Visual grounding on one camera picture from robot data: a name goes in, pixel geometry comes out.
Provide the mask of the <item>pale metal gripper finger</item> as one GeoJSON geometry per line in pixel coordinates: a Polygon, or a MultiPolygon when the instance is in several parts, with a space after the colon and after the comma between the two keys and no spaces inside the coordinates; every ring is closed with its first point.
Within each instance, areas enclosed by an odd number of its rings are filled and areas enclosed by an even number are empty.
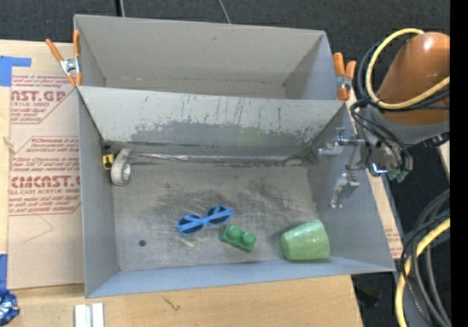
{"type": "Polygon", "coordinates": [[[348,198],[361,185],[355,173],[345,171],[335,180],[329,206],[331,208],[342,208],[343,199],[348,198]]]}
{"type": "Polygon", "coordinates": [[[344,127],[336,127],[332,136],[324,140],[317,148],[317,156],[319,158],[338,156],[346,146],[357,148],[366,144],[363,138],[359,138],[357,135],[347,138],[345,133],[346,129],[344,127]]]}

